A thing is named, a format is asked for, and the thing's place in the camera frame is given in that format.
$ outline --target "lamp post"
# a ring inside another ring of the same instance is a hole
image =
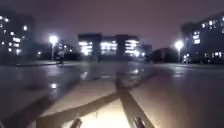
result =
[[[181,49],[184,47],[184,43],[182,40],[178,40],[175,42],[174,47],[177,49],[178,51],[178,62],[180,63],[180,53],[181,53]]]
[[[58,37],[56,35],[51,35],[49,37],[49,42],[51,43],[52,45],[52,61],[54,61],[54,47],[56,45],[56,43],[58,43]]]

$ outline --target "ground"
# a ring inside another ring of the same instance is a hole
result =
[[[223,127],[222,66],[79,63],[0,67],[7,127]]]

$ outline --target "road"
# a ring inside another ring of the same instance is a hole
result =
[[[54,112],[60,102],[68,106],[65,104],[71,104],[71,97],[79,97],[79,101],[74,102],[72,109],[63,106],[65,113],[77,113],[77,108],[82,108],[81,116],[120,99],[131,127],[134,127],[132,122],[136,117],[140,117],[146,126],[155,128],[224,127],[222,67],[101,63],[64,67],[0,67],[0,75],[0,120],[6,127],[12,127],[13,123],[24,127],[52,105],[48,111]],[[97,88],[94,93],[88,93],[90,98],[78,93],[79,88],[73,89],[83,81],[105,80],[115,89],[102,96],[99,92],[106,92],[105,83],[102,87],[98,83],[84,88],[91,91]],[[76,92],[70,95],[70,101],[60,101],[71,90]],[[87,101],[94,97],[92,95],[95,95],[95,100]],[[81,106],[77,105],[82,98]],[[63,113],[64,110],[56,115],[69,117]]]

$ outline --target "building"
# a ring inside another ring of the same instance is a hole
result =
[[[31,16],[0,9],[0,53],[16,56],[28,53],[33,29]]]
[[[224,62],[224,12],[197,23],[187,23],[181,30],[185,42],[183,61]]]
[[[84,56],[138,57],[140,42],[131,35],[103,36],[81,34],[78,36],[80,51]]]

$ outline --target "night sky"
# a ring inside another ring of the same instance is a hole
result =
[[[56,33],[76,44],[78,33],[134,34],[153,45],[170,45],[180,25],[224,11],[224,0],[0,0],[2,7],[32,14],[36,39]]]

